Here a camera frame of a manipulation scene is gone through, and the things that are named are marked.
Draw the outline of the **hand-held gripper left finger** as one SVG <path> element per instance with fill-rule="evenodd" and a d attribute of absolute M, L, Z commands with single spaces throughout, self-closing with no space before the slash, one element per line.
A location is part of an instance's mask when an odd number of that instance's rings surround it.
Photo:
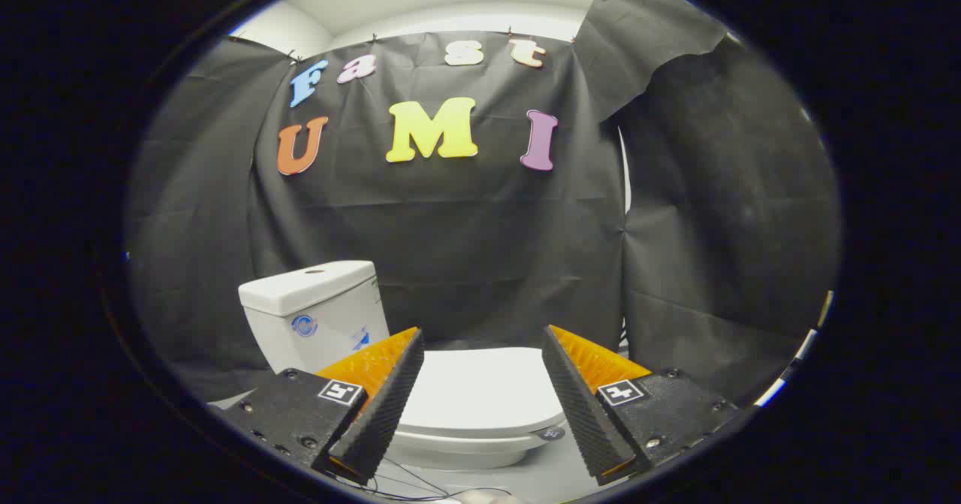
<path fill-rule="evenodd" d="M 281 459 L 366 484 L 392 442 L 423 364 L 408 328 L 318 372 L 285 368 L 221 415 Z"/>

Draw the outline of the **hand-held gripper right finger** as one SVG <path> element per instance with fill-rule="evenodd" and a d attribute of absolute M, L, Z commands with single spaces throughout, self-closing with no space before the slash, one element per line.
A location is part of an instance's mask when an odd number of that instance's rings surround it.
<path fill-rule="evenodd" d="M 544 329 L 542 360 L 598 484 L 660 467 L 740 418 L 685 372 L 649 370 L 555 325 Z"/>

